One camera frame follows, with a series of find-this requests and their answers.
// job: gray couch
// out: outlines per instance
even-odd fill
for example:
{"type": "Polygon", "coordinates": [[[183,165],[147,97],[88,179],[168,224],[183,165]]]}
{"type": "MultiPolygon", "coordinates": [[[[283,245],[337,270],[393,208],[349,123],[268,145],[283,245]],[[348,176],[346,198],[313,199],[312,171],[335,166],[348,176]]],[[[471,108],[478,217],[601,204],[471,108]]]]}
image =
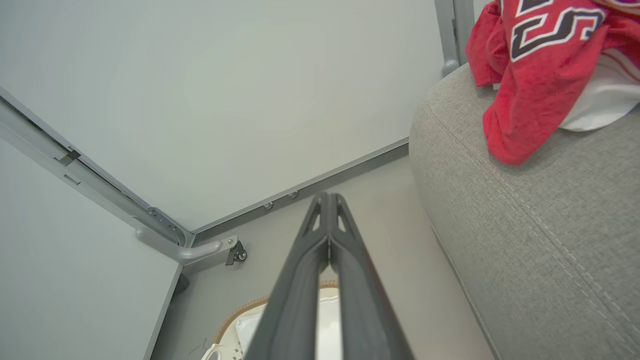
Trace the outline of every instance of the gray couch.
{"type": "Polygon", "coordinates": [[[413,174],[498,359],[640,358],[640,108],[556,131],[524,165],[486,151],[468,66],[417,110],[413,174]]]}

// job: brown stitched trim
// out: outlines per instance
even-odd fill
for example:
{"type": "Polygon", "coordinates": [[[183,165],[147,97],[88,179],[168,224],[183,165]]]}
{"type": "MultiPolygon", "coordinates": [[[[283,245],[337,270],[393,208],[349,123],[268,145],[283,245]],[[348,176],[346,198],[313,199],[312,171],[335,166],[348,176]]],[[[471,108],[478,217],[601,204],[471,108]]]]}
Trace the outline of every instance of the brown stitched trim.
{"type": "MultiPolygon", "coordinates": [[[[338,287],[338,282],[336,280],[321,281],[320,282],[320,288],[321,289],[337,288],[337,287],[338,287]]],[[[223,323],[222,327],[220,327],[220,330],[218,331],[218,334],[214,338],[213,343],[214,344],[220,344],[220,341],[222,340],[222,336],[225,334],[225,332],[227,331],[227,329],[229,328],[231,323],[234,322],[234,320],[238,316],[242,315],[246,311],[249,311],[251,309],[255,309],[256,307],[258,307],[260,305],[266,304],[268,300],[269,300],[269,296],[267,295],[265,297],[261,297],[261,298],[259,298],[257,300],[251,301],[250,303],[242,305],[241,307],[237,308],[231,314],[231,316],[228,317],[227,320],[225,320],[225,322],[223,323]]]]}

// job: gray floor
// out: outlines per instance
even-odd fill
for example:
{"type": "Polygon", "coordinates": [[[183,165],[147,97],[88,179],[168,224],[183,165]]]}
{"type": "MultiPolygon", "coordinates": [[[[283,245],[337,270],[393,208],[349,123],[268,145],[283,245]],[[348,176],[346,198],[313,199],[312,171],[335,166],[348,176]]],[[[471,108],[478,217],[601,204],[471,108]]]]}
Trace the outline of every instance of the gray floor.
{"type": "MultiPolygon", "coordinates": [[[[422,210],[408,158],[330,191],[347,200],[416,359],[493,359],[422,210]]],[[[248,259],[190,270],[191,285],[171,304],[153,360],[200,359],[231,312],[269,294],[310,200],[219,236],[238,235],[248,259]]],[[[321,279],[336,276],[328,270],[321,279]]]]}

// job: couch seam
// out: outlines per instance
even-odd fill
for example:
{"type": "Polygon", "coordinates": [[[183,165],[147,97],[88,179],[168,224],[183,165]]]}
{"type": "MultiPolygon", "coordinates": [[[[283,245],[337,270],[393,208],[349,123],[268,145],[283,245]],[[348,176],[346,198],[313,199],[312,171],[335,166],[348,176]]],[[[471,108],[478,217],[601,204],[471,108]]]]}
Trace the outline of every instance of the couch seam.
{"type": "MultiPolygon", "coordinates": [[[[480,173],[489,181],[489,183],[496,189],[496,191],[498,191],[498,193],[500,194],[500,196],[506,201],[506,203],[509,205],[509,207],[511,207],[511,209],[516,213],[516,215],[518,215],[518,217],[520,218],[520,220],[531,230],[531,232],[535,235],[535,237],[540,241],[540,243],[544,246],[544,248],[549,251],[552,255],[552,257],[557,261],[557,263],[563,268],[564,272],[569,275],[569,277],[571,278],[571,280],[573,281],[574,284],[576,284],[576,286],[578,286],[580,292],[582,292],[582,294],[586,297],[586,299],[589,301],[589,303],[594,307],[595,312],[598,313],[606,322],[607,325],[614,331],[614,333],[617,335],[617,337],[622,341],[622,344],[625,346],[625,348],[632,354],[635,355],[636,353],[628,346],[627,341],[620,335],[620,333],[617,331],[617,329],[613,326],[613,324],[611,323],[611,321],[608,319],[608,317],[606,317],[601,310],[598,308],[598,306],[591,300],[590,296],[582,289],[582,286],[578,283],[578,281],[576,281],[575,277],[566,269],[566,266],[564,264],[562,264],[562,262],[560,261],[560,259],[558,259],[558,257],[554,254],[554,252],[547,246],[547,244],[540,238],[539,234],[533,229],[533,227],[531,227],[531,225],[529,225],[527,223],[527,221],[524,219],[524,217],[515,209],[515,207],[512,205],[512,203],[509,201],[509,199],[507,199],[507,197],[504,196],[504,194],[502,193],[502,191],[500,191],[498,189],[498,187],[493,183],[493,181],[489,178],[489,176],[487,176],[487,173],[481,169],[480,167],[478,167],[477,165],[477,161],[474,161],[474,159],[472,159],[469,154],[473,155],[473,152],[469,149],[470,145],[465,142],[462,139],[459,139],[448,127],[446,127],[442,121],[440,121],[440,119],[435,115],[435,112],[433,111],[433,109],[431,109],[431,106],[428,104],[428,102],[424,102],[425,107],[429,110],[429,112],[431,113],[432,117],[436,120],[436,123],[438,126],[440,126],[451,138],[455,139],[466,151],[463,151],[463,154],[465,154],[465,156],[474,164],[474,166],[476,167],[476,169],[478,169],[478,171],[480,171],[480,173]]],[[[487,165],[487,167],[491,167],[484,159],[481,158],[481,160],[483,161],[484,164],[487,165]]],[[[520,199],[520,201],[525,204],[525,206],[527,206],[527,208],[533,213],[535,214],[535,212],[522,200],[522,198],[520,198],[519,195],[517,195],[516,191],[511,187],[511,185],[509,185],[495,170],[493,171],[496,175],[498,175],[500,177],[500,180],[502,180],[502,182],[504,184],[506,184],[509,189],[512,191],[512,193],[514,195],[516,195],[516,197],[518,197],[520,199]]],[[[542,219],[535,214],[536,218],[540,221],[540,223],[544,226],[544,228],[547,229],[547,231],[549,233],[551,233],[550,229],[544,224],[544,222],[542,221],[542,219]]],[[[533,224],[543,233],[544,237],[551,243],[553,244],[553,242],[551,241],[551,239],[545,234],[544,230],[542,230],[540,228],[540,226],[538,224],[536,224],[535,222],[533,222],[533,224]]],[[[573,254],[571,254],[569,252],[569,250],[562,244],[562,242],[560,240],[557,239],[557,237],[552,234],[552,236],[556,239],[556,241],[561,244],[561,246],[563,247],[563,249],[565,251],[567,251],[567,253],[569,255],[571,255],[571,257],[573,259],[575,259],[575,256],[573,256],[573,254]]],[[[586,269],[577,261],[577,259],[575,260],[575,262],[579,265],[579,267],[585,271],[586,274],[588,274],[588,272],[586,271],[586,269]]],[[[583,281],[587,286],[589,285],[582,277],[580,277],[580,275],[578,274],[579,279],[581,281],[583,281]]],[[[597,300],[599,300],[600,302],[602,302],[602,299],[598,298],[597,295],[595,296],[597,300]]],[[[603,307],[605,308],[606,311],[611,313],[611,310],[604,306],[604,304],[602,304],[603,307]]],[[[626,314],[624,314],[624,312],[622,311],[622,309],[620,308],[621,313],[623,314],[623,316],[625,317],[625,319],[627,319],[630,323],[630,319],[628,319],[628,317],[626,316],[626,314]]],[[[637,327],[631,323],[631,326],[633,326],[633,328],[635,330],[637,330],[637,327]]],[[[632,340],[634,340],[634,338],[624,329],[623,327],[623,332],[627,333],[627,336],[629,336],[632,340]]]]}

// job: red jersey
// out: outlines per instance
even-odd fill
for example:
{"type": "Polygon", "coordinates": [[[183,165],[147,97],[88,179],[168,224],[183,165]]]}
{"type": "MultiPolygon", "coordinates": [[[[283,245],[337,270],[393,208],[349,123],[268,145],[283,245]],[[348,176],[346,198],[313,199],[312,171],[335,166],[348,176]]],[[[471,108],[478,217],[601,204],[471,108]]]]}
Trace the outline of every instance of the red jersey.
{"type": "Polygon", "coordinates": [[[569,114],[601,53],[637,75],[640,16],[590,0],[496,0],[466,53],[476,86],[500,83],[483,116],[489,153],[520,165],[569,114]]]}

